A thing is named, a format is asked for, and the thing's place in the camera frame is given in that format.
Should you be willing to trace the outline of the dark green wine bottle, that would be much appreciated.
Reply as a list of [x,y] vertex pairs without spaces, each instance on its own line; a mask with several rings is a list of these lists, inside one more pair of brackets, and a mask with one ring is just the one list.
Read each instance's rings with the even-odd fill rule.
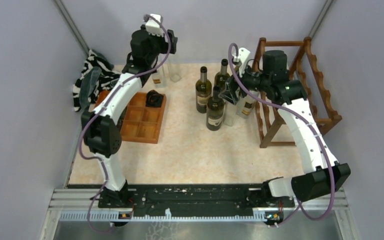
[[214,77],[214,86],[219,87],[220,93],[223,93],[226,89],[226,81],[230,77],[228,73],[229,61],[226,58],[221,60],[220,71],[216,73]]

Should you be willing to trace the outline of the slim clear glass bottle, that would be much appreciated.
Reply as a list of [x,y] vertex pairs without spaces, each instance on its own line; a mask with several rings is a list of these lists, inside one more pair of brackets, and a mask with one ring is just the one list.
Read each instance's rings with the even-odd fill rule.
[[235,123],[236,116],[237,106],[227,101],[224,107],[223,124],[232,127]]

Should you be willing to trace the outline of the green wine bottle silver neck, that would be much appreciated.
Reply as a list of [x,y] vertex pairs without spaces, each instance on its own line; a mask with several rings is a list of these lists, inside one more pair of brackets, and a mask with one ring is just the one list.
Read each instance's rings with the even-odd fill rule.
[[206,66],[200,68],[200,78],[195,83],[195,105],[199,113],[207,112],[207,103],[212,94],[212,83],[208,80]]

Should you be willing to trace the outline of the dark wine bottle black cap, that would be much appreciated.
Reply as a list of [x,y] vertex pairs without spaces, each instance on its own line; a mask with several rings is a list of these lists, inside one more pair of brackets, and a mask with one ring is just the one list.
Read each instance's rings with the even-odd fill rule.
[[219,130],[224,120],[225,101],[220,97],[221,91],[221,87],[214,86],[206,105],[206,127],[211,131]]

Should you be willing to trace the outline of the clear square spirit bottle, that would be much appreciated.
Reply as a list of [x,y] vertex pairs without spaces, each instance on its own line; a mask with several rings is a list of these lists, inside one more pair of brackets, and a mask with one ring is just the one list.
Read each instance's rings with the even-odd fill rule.
[[165,88],[167,86],[167,79],[163,65],[151,74],[151,79],[154,87],[157,89]]

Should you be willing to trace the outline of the brown wooden wine rack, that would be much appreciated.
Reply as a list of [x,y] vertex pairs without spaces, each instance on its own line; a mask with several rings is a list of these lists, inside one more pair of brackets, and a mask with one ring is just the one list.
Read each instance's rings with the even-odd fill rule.
[[[325,135],[342,116],[333,109],[330,91],[324,86],[324,75],[317,67],[317,57],[312,53],[310,37],[302,41],[267,41],[259,39],[251,72],[262,72],[261,87],[255,112],[260,137],[260,147],[293,146],[294,141],[273,141],[282,125],[297,123],[306,119],[319,136]],[[319,89],[327,118],[317,115],[312,103],[312,92],[302,69],[302,58],[307,55],[310,68]]]

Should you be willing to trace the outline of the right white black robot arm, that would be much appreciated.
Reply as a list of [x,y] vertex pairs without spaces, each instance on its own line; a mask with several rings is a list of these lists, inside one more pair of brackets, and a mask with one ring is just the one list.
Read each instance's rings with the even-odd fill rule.
[[232,76],[226,81],[223,98],[232,104],[240,94],[263,103],[257,94],[264,92],[268,105],[277,108],[288,126],[301,158],[303,175],[275,178],[264,183],[261,199],[275,206],[281,197],[295,197],[301,202],[337,192],[351,174],[347,163],[339,163],[326,145],[310,109],[308,96],[299,80],[289,79],[287,55],[282,50],[263,54],[262,70],[248,65],[250,51],[241,47],[231,51],[228,63]]

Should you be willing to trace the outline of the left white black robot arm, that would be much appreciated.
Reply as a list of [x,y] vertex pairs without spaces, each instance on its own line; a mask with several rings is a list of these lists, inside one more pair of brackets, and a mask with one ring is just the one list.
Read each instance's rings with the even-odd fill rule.
[[135,31],[118,82],[101,104],[81,115],[81,137],[92,153],[90,159],[100,163],[104,177],[102,192],[118,207],[129,203],[130,193],[118,160],[122,137],[117,123],[130,100],[164,62],[158,59],[159,55],[175,54],[177,42],[171,29],[161,35],[145,29]]

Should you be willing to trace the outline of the black rolled sock top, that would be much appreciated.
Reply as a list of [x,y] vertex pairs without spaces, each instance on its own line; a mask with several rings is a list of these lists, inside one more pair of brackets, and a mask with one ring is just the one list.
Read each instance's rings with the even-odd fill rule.
[[164,95],[153,89],[146,94],[145,106],[148,108],[160,108],[163,101]]

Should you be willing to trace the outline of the zebra striped cloth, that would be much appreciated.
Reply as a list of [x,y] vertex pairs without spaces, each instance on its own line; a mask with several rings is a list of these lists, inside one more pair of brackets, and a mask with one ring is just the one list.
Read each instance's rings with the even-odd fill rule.
[[99,94],[112,90],[120,76],[121,72],[103,54],[90,49],[80,77],[72,87],[73,110],[80,112],[95,104]]

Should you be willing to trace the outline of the grey blue cloth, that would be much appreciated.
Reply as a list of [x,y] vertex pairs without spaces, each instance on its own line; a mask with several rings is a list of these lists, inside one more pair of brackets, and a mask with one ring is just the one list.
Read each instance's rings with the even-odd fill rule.
[[80,109],[88,109],[94,104],[94,92],[101,73],[102,70],[94,66],[83,76],[78,94]]

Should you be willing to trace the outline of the orange wooden compartment tray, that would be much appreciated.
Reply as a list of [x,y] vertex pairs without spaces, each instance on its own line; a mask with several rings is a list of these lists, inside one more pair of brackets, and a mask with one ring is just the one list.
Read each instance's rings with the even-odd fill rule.
[[118,128],[124,142],[157,144],[160,137],[161,126],[167,97],[160,108],[146,107],[147,92],[136,93],[120,117]]

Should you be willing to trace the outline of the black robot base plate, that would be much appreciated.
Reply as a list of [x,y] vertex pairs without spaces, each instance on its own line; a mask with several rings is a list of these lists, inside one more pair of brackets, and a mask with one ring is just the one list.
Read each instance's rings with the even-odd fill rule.
[[273,197],[263,183],[127,184],[119,191],[105,188],[102,209],[131,208],[135,217],[248,217],[254,208],[295,207],[289,197]]

